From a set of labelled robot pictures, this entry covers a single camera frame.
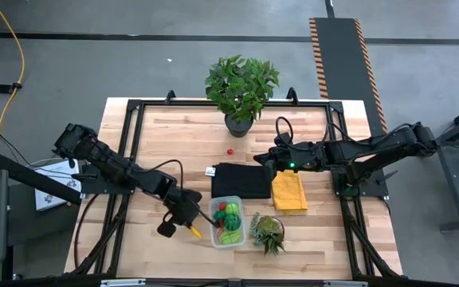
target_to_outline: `black cloth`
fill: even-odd
[[[270,182],[262,166],[233,163],[215,165],[212,198],[236,195],[241,199],[270,199]]]

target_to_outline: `potted plant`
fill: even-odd
[[[272,216],[263,216],[258,221],[260,214],[257,212],[250,224],[250,234],[254,238],[254,246],[265,247],[265,255],[268,253],[278,255],[279,249],[283,251],[284,225]]]
[[[241,55],[219,58],[205,79],[206,97],[217,103],[232,136],[247,134],[253,121],[261,117],[263,104],[279,86],[277,72],[270,61],[243,59]]]

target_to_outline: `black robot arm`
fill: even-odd
[[[283,133],[274,143],[276,146],[268,153],[254,156],[254,160],[265,166],[270,180],[277,171],[284,170],[344,170],[350,185],[407,156],[431,156],[437,149],[432,132],[421,123],[404,124],[386,135],[358,141],[343,135],[342,140],[292,143],[289,134]],[[357,160],[365,156],[370,158]]]
[[[144,193],[162,200],[171,216],[167,221],[163,220],[158,232],[166,237],[176,231],[173,224],[190,228],[200,212],[197,202],[202,196],[199,192],[181,190],[174,177],[156,169],[145,170],[125,159],[99,141],[91,128],[69,124],[54,146],[56,150],[53,152],[61,158],[69,159],[71,166],[73,159],[91,163],[84,169],[84,174],[74,176],[83,183],[101,177],[108,185],[128,190],[138,187]]]

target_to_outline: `gray floor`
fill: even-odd
[[[358,18],[366,37],[459,38],[459,0],[334,0],[337,17]],[[197,35],[308,36],[309,17],[325,17],[322,0],[0,0],[19,31]],[[6,30],[0,20],[0,30]],[[284,95],[294,86],[318,98],[308,43],[22,41],[25,88],[6,115],[3,135],[29,160],[50,156],[69,122],[95,129],[109,96],[202,96],[209,64],[242,53],[272,61]],[[440,133],[459,113],[459,46],[369,46],[390,128],[421,121]],[[0,81],[20,69],[13,40],[0,40]],[[6,100],[0,96],[0,109]],[[9,155],[4,146],[0,151]],[[394,233],[405,275],[459,283],[459,231],[438,225],[457,219],[436,156],[387,168]],[[63,270],[72,231],[43,238],[16,253],[27,277]]]

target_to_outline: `black cable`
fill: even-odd
[[[385,203],[386,207],[387,207],[387,211],[389,211],[389,216],[390,216],[390,206],[389,206],[389,203],[384,199],[384,197],[379,197],[380,200],[383,201],[383,203]]]
[[[3,143],[4,143],[4,144],[6,145],[6,147],[10,150],[10,152],[11,152],[12,155],[14,156],[15,161],[16,161],[17,163],[20,163],[20,162],[19,162],[19,159],[17,158],[17,156],[16,156],[15,153],[14,153],[14,150],[10,147],[10,145],[9,145],[6,141],[4,141],[4,140],[3,140]]]
[[[352,139],[346,132],[343,132],[343,130],[340,127],[338,127],[336,124],[331,123],[331,125],[335,129],[337,129],[339,132],[341,132],[341,134],[343,136],[345,136],[347,138],[347,140],[350,140],[354,144],[360,144],[360,145],[364,145],[364,146],[374,146],[374,145],[379,144],[379,143],[383,142],[384,140],[388,139],[390,136],[392,136],[394,133],[400,131],[402,128],[404,128],[404,127],[409,127],[409,128],[412,127],[411,124],[400,124],[399,126],[394,128],[392,131],[388,132],[384,137],[376,140],[375,142],[373,142],[373,143],[363,143],[363,142],[359,142],[357,140]]]
[[[56,157],[56,155],[53,155],[53,156],[51,156],[51,158],[50,158],[49,160],[47,160],[47,161],[46,161],[45,163],[43,163],[43,164],[40,164],[40,165],[30,165],[30,166],[31,166],[31,167],[44,167],[44,166],[48,165],[48,164],[51,162],[51,160],[53,160],[53,159],[59,159],[59,157]]]
[[[167,161],[165,161],[165,162],[159,164],[159,165],[156,166],[156,167],[152,167],[152,168],[149,169],[149,170],[142,170],[142,171],[140,171],[140,170],[135,170],[135,171],[136,171],[136,172],[147,173],[147,172],[150,172],[150,171],[154,171],[154,170],[156,170],[157,168],[159,168],[159,167],[161,167],[161,166],[163,166],[163,165],[166,165],[166,164],[168,164],[168,163],[177,163],[177,164],[180,166],[180,192],[183,192],[183,165],[182,165],[182,162],[180,162],[180,161],[177,160],[177,159],[170,159],[170,160],[167,160]],[[208,217],[208,215],[206,215],[206,214],[201,210],[201,208],[199,207],[199,205],[198,205],[196,202],[192,201],[192,199],[189,199],[188,196],[186,196],[186,199],[189,200],[190,202],[192,202],[192,203],[194,204],[194,207],[196,207],[196,209],[199,211],[199,214],[200,214],[203,218],[205,218],[205,219],[206,219],[208,222],[210,222],[210,224],[212,224],[213,226],[216,226],[215,222],[214,222],[212,219],[210,219],[210,218]]]
[[[86,207],[84,208],[83,213],[80,215],[80,218],[79,218],[79,224],[77,225],[76,235],[73,239],[73,264],[76,266],[76,268],[79,267],[79,259],[77,258],[77,240],[79,239],[80,226],[82,225],[84,221],[86,212],[88,211],[89,207],[93,204],[93,202],[98,196],[99,195],[93,195],[93,197],[86,204]]]
[[[283,120],[284,122],[286,122],[286,124],[288,125],[289,129],[290,129],[290,142],[287,143],[282,137],[281,137],[281,134],[279,132],[279,120]],[[276,134],[277,134],[277,137],[279,138],[279,140],[284,144],[286,145],[287,147],[290,147],[291,149],[294,149],[294,150],[297,150],[297,151],[311,151],[315,146],[313,146],[313,148],[302,148],[302,147],[296,147],[294,145],[291,145],[291,143],[293,142],[293,128],[292,128],[292,124],[290,124],[289,120],[286,119],[285,117],[283,116],[278,116],[277,119],[276,119]]]
[[[328,123],[325,125],[324,137],[323,137],[322,140],[321,140],[322,143],[325,142],[325,140],[327,139],[327,136],[328,136]]]
[[[56,175],[46,175],[46,176],[50,178],[55,178],[55,179],[74,179],[73,177],[66,177],[66,176],[56,176]]]
[[[5,144],[7,144],[7,146],[10,145],[10,147],[12,147],[16,151],[22,157],[22,159],[24,159],[25,163],[27,163],[31,167],[35,167],[33,164],[29,163],[29,161],[22,155],[22,153],[9,140],[5,139],[5,137],[1,133],[0,133],[0,138],[3,140],[3,142],[5,142]],[[57,174],[60,174],[60,175],[71,176],[69,173],[66,173],[66,172],[50,171],[50,170],[46,170],[46,169],[41,168],[41,167],[35,168],[35,170],[43,170],[43,171],[47,171],[47,172],[57,173]]]

